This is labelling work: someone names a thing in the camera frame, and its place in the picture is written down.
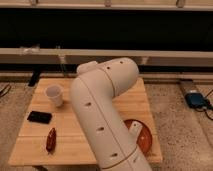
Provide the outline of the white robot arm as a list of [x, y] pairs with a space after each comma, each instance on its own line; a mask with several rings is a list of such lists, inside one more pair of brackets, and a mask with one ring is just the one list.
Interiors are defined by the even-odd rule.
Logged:
[[138, 75], [130, 58], [77, 67], [70, 101], [101, 171], [152, 171], [112, 103], [136, 83]]

